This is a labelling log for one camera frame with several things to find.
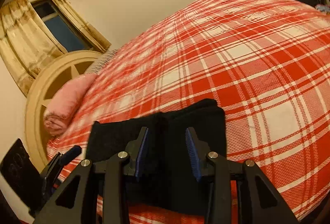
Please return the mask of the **black pants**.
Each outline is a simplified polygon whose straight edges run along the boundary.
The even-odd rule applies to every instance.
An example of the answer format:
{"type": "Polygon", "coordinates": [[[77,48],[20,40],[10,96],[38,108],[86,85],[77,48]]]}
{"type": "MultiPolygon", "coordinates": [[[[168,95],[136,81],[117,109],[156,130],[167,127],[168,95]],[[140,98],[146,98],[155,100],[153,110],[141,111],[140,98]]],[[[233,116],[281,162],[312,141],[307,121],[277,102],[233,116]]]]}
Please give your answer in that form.
{"type": "Polygon", "coordinates": [[[172,112],[91,127],[86,158],[105,161],[125,150],[148,128],[138,175],[124,184],[131,205],[146,204],[188,215],[204,215],[210,185],[197,180],[192,171],[185,131],[194,128],[210,150],[226,156],[225,112],[213,99],[203,99],[172,112]]]}

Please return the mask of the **pink folded quilt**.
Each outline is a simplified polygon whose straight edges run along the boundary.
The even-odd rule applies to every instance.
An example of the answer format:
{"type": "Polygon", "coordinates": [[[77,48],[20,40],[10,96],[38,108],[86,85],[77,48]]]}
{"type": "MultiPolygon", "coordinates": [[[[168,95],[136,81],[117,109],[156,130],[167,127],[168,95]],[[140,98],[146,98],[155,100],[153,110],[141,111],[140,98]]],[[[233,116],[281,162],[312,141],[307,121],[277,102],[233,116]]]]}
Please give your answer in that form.
{"type": "Polygon", "coordinates": [[[53,96],[43,115],[44,128],[51,136],[65,133],[96,73],[82,74],[66,82],[53,96]]]}

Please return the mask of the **cream round headboard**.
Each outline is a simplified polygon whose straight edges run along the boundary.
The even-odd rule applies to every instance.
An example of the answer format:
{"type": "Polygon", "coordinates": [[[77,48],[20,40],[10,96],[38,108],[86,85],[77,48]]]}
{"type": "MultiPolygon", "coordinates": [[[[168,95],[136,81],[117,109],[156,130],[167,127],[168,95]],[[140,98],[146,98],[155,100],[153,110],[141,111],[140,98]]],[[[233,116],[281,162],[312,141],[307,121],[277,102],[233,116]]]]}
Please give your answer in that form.
{"type": "Polygon", "coordinates": [[[66,53],[44,68],[33,82],[27,95],[25,138],[30,160],[39,172],[48,163],[46,145],[50,135],[43,125],[46,107],[67,81],[83,74],[100,56],[87,50],[66,53]]]}

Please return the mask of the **beige floral curtain left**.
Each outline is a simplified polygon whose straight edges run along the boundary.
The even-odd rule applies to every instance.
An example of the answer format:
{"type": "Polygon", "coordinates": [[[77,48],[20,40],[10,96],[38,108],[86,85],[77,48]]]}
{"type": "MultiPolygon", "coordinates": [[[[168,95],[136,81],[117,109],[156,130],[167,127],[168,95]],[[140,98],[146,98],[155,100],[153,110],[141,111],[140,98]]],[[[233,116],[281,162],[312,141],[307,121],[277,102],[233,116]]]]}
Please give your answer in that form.
{"type": "Polygon", "coordinates": [[[42,69],[67,52],[28,0],[1,7],[1,58],[24,95],[42,69]]]}

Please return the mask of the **beige floral curtain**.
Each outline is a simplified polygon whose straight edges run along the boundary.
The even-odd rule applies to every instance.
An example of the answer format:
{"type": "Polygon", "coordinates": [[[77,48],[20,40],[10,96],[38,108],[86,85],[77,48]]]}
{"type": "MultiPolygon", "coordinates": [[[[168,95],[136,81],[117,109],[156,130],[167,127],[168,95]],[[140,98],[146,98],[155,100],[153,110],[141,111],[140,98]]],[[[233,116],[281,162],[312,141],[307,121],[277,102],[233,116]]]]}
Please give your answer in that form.
{"type": "Polygon", "coordinates": [[[1,7],[1,58],[24,95],[42,69],[67,52],[28,0],[1,7]]]}
{"type": "Polygon", "coordinates": [[[90,23],[85,21],[78,12],[74,10],[67,0],[51,0],[61,13],[75,26],[76,29],[92,43],[97,50],[104,53],[111,43],[90,23]]]}

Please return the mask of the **red plaid bed sheet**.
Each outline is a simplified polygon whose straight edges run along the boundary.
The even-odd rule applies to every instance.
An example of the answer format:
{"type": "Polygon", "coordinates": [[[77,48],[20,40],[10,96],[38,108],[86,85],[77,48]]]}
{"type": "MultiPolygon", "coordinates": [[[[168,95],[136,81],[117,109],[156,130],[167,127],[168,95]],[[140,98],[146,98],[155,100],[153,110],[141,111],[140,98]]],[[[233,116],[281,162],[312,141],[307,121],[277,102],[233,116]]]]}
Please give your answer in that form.
{"type": "Polygon", "coordinates": [[[254,160],[298,219],[329,193],[329,16],[295,0],[197,0],[122,46],[47,155],[91,126],[217,101],[228,158],[254,160]]]}

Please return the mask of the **beige floral curtain right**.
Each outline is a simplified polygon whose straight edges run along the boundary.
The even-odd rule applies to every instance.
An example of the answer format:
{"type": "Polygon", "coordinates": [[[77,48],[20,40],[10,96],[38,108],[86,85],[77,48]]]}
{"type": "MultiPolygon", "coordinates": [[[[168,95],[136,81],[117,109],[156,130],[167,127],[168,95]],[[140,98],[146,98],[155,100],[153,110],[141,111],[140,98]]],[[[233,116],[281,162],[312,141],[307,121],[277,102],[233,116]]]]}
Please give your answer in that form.
{"type": "Polygon", "coordinates": [[[78,12],[74,10],[67,0],[51,0],[61,13],[75,26],[76,29],[92,43],[97,50],[104,53],[111,43],[90,23],[85,21],[78,12]]]}

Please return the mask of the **dark window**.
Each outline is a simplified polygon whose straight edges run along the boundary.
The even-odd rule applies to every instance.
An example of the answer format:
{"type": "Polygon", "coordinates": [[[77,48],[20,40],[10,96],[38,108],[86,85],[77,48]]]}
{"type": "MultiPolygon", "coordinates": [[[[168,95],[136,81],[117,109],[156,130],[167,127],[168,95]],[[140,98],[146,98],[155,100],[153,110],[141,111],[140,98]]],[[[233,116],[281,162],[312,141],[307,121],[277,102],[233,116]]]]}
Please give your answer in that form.
{"type": "Polygon", "coordinates": [[[34,1],[32,6],[53,36],[68,52],[93,50],[91,43],[65,18],[51,0],[34,1]]]}

